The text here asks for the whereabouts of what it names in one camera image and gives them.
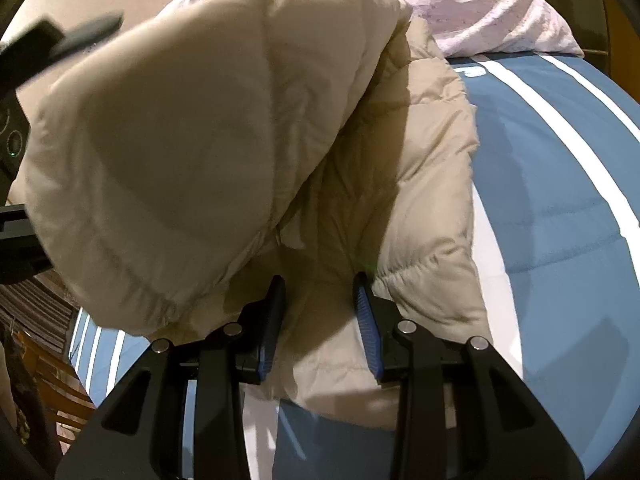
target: mattress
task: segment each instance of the mattress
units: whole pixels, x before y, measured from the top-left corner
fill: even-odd
[[[495,347],[589,475],[640,406],[640,106],[576,57],[450,62],[478,108],[473,256]],[[70,359],[96,405],[146,346],[81,312]],[[250,389],[243,421],[254,480],[388,478],[392,432],[258,400]]]

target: chair backrest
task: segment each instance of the chair backrest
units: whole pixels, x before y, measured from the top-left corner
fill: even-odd
[[[58,435],[60,442],[72,444],[71,436],[91,417],[94,404],[71,365],[47,352],[24,332],[18,333],[17,339],[24,352],[22,362],[36,381],[47,417],[68,430],[65,435]]]

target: silver screw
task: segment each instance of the silver screw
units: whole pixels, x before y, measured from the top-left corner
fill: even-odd
[[[409,321],[408,319],[403,319],[398,322],[398,330],[403,334],[412,334],[415,332],[416,326],[413,321]]]
[[[168,339],[156,339],[151,343],[151,349],[156,354],[161,354],[162,352],[166,352],[169,349],[169,346],[171,346],[171,343],[169,343]]]
[[[471,338],[471,346],[476,350],[486,350],[489,348],[489,342],[484,337],[475,335]]]
[[[222,331],[229,337],[240,335],[242,333],[242,325],[240,323],[227,323]]]

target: wooden furniture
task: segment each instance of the wooden furniture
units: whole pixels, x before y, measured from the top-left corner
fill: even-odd
[[[48,353],[24,332],[17,334],[23,348],[22,362],[35,379],[50,420],[78,433],[95,410],[71,365]],[[73,439],[58,435],[60,442]]]

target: bed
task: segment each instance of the bed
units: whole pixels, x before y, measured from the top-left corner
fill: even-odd
[[[607,77],[613,53],[603,0],[548,1],[570,22],[586,60],[533,52],[450,59],[478,107],[474,260],[496,348],[586,474],[635,479],[640,107]],[[633,0],[619,2],[638,26]],[[96,327],[81,311],[69,358],[99,404],[147,345]],[[186,478],[193,397],[191,385]],[[388,478],[392,432],[258,400],[250,390],[244,422],[254,479]]]

